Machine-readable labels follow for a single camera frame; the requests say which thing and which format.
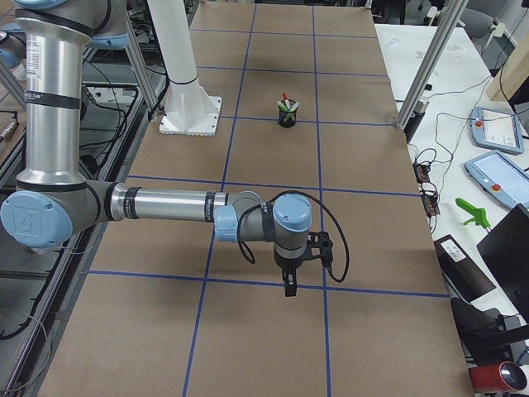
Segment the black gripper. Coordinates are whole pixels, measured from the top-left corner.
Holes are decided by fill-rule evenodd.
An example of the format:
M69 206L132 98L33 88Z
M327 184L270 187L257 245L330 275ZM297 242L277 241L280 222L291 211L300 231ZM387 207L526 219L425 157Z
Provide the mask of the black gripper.
M274 256L276 265L281 269L284 281L284 295L295 297L297 295L297 270L303 265L303 258L285 258L280 255Z

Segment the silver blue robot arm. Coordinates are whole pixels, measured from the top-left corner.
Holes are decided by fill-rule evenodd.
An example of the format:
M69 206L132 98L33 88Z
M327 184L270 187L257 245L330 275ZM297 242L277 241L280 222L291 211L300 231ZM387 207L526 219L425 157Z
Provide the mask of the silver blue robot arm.
M9 69L26 58L26 33L15 22L1 26L1 62Z
M103 222L167 219L208 222L253 261L249 242L270 242L285 294L297 293L297 271L312 259L313 198L287 190L264 201L251 191L144 189L89 180L79 171L83 52L128 45L123 1L19 1L26 36L26 165L1 206L17 242L51 248Z

